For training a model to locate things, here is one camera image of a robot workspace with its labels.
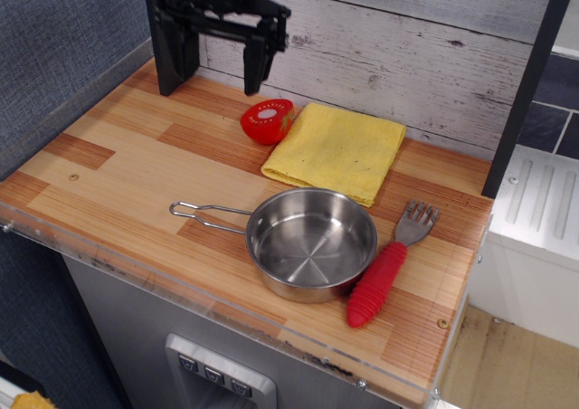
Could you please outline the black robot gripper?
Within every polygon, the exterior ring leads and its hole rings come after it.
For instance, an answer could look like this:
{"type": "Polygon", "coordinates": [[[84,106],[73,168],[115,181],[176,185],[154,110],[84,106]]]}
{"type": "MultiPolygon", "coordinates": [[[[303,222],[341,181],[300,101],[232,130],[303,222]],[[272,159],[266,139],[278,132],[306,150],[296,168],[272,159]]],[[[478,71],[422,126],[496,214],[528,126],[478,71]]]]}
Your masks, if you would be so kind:
{"type": "Polygon", "coordinates": [[[287,45],[291,15],[289,8],[272,0],[152,0],[152,13],[160,86],[180,86],[195,74],[203,33],[246,43],[246,95],[257,94],[268,79],[276,47],[287,45]]]}

